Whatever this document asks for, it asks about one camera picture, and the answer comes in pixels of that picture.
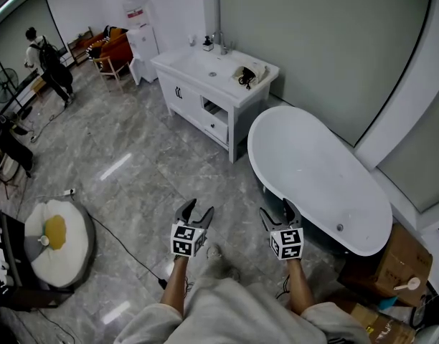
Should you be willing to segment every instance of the small bottle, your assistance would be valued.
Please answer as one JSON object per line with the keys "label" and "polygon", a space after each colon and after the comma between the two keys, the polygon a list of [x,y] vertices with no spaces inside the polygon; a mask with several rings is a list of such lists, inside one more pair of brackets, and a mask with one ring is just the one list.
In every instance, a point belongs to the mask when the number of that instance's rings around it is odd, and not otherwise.
{"label": "small bottle", "polygon": [[209,36],[205,36],[205,42],[202,45],[204,51],[212,51],[213,50],[213,42],[210,41]]}

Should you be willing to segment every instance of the faucet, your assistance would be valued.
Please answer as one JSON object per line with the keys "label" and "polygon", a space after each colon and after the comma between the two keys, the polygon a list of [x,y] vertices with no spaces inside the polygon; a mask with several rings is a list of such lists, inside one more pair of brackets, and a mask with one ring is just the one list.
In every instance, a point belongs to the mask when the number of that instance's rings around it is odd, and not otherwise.
{"label": "faucet", "polygon": [[219,34],[219,45],[221,46],[221,55],[225,55],[229,52],[230,49],[226,47],[225,36],[222,33],[222,31],[217,31],[214,34],[212,34],[212,42],[214,44],[214,38],[216,37],[217,34]]}

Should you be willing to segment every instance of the white cup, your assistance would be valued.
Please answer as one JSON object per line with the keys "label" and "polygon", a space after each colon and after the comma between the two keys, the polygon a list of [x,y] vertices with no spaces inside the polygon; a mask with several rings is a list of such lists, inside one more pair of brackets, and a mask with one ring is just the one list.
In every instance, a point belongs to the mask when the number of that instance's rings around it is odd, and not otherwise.
{"label": "white cup", "polygon": [[38,241],[41,242],[41,244],[42,244],[43,246],[49,246],[49,237],[47,237],[47,236],[41,236],[41,237],[38,239]]}

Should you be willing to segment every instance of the backpack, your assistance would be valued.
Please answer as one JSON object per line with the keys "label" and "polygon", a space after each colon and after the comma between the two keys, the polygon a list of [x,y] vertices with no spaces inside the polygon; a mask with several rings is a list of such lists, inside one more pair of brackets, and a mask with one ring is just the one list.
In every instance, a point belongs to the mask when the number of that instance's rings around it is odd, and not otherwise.
{"label": "backpack", "polygon": [[42,46],[37,44],[31,44],[30,47],[37,49],[39,51],[39,62],[41,63],[41,68],[44,71],[52,71],[57,69],[60,64],[60,54],[55,46],[52,46],[45,36],[42,36]]}

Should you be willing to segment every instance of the man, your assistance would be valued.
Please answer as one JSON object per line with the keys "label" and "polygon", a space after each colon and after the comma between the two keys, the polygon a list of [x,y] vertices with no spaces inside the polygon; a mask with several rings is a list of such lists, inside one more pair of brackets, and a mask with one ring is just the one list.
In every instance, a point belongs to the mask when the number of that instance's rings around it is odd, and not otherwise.
{"label": "man", "polygon": [[25,67],[30,69],[37,69],[41,78],[51,86],[51,88],[63,99],[64,106],[67,107],[74,98],[73,88],[71,84],[63,85],[67,92],[60,87],[60,85],[52,77],[52,73],[49,70],[44,70],[41,66],[41,60],[39,53],[43,45],[44,37],[37,36],[36,29],[29,28],[25,32],[25,37],[29,40],[30,46],[27,48],[27,59],[25,60]]}
{"label": "man", "polygon": [[287,260],[291,311],[261,285],[243,287],[226,277],[231,269],[218,246],[207,250],[207,259],[186,310],[189,259],[177,256],[161,302],[140,312],[115,344],[369,343],[366,330],[334,303],[315,304],[299,259]]}

